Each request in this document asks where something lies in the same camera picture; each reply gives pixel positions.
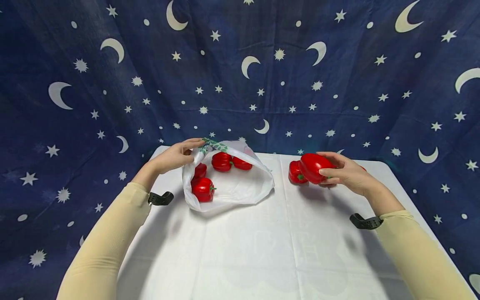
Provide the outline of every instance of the white table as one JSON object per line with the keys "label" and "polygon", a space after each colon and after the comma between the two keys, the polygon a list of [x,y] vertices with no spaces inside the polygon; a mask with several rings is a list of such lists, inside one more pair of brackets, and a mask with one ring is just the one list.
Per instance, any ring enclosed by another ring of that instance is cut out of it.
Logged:
{"label": "white table", "polygon": [[[344,186],[292,185],[288,164],[299,156],[258,157],[272,170],[275,191],[258,205],[216,216],[187,207],[180,169],[158,177],[152,192],[171,191],[175,199],[152,206],[133,240],[119,275],[119,300],[411,299],[375,232],[348,219],[373,216],[363,197]],[[386,164],[358,163],[436,240]]]}

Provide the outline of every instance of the blue fabric with stars and moons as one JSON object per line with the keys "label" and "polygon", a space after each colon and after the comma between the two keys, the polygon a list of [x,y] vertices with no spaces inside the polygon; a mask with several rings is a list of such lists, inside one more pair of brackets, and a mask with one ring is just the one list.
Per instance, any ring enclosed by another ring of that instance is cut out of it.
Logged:
{"label": "blue fabric with stars and moons", "polygon": [[480,288],[480,3],[0,3],[0,298],[54,299],[154,149],[389,165]]}

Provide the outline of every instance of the beige sleeve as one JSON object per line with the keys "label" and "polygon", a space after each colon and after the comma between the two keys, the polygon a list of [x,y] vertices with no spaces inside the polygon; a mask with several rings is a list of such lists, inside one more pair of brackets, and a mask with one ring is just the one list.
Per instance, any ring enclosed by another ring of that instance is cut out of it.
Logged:
{"label": "beige sleeve", "polygon": [[376,231],[415,300],[474,300],[445,253],[406,210],[380,216]]}
{"label": "beige sleeve", "polygon": [[123,188],[72,261],[57,300],[115,300],[121,263],[150,212],[147,199],[138,183]]}

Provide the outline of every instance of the red bell pepper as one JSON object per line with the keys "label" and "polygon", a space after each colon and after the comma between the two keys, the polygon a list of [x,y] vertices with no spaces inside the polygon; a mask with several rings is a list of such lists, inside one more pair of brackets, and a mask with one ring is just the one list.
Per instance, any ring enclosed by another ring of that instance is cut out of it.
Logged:
{"label": "red bell pepper", "polygon": [[232,162],[233,162],[233,166],[240,170],[248,171],[253,167],[252,164],[249,164],[246,161],[243,161],[240,158],[235,156],[232,158]]}
{"label": "red bell pepper", "polygon": [[323,168],[335,168],[325,157],[313,153],[305,153],[300,158],[300,171],[303,176],[313,184],[319,184],[327,177],[320,175],[318,170]]}
{"label": "red bell pepper", "polygon": [[305,179],[304,175],[300,171],[299,160],[290,162],[288,167],[288,179],[290,179],[290,182],[293,184],[303,184],[308,182],[308,180]]}
{"label": "red bell pepper", "polygon": [[196,168],[195,168],[195,174],[193,175],[193,179],[197,178],[203,178],[207,175],[207,165],[200,163]]}
{"label": "red bell pepper", "polygon": [[192,194],[194,194],[198,202],[210,202],[213,200],[213,193],[216,188],[207,177],[197,178],[192,180]]}
{"label": "red bell pepper", "polygon": [[212,166],[219,172],[228,172],[232,168],[232,156],[225,152],[218,152],[212,156]]}

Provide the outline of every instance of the white plastic bag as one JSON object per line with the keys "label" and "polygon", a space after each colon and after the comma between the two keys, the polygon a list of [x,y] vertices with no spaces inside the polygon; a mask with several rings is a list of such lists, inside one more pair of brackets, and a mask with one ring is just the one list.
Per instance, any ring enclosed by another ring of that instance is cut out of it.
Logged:
{"label": "white plastic bag", "polygon": [[[183,191],[188,206],[199,212],[209,212],[219,208],[226,209],[236,205],[257,204],[265,198],[275,187],[273,175],[262,164],[252,149],[242,141],[215,142],[204,138],[205,145],[193,149],[194,162],[183,167]],[[228,172],[218,172],[213,169],[212,156],[218,152],[226,152],[253,165],[253,168],[245,171],[232,166]],[[216,187],[213,201],[198,202],[192,194],[191,181],[195,173],[195,167],[200,163],[207,165],[207,175]]]}

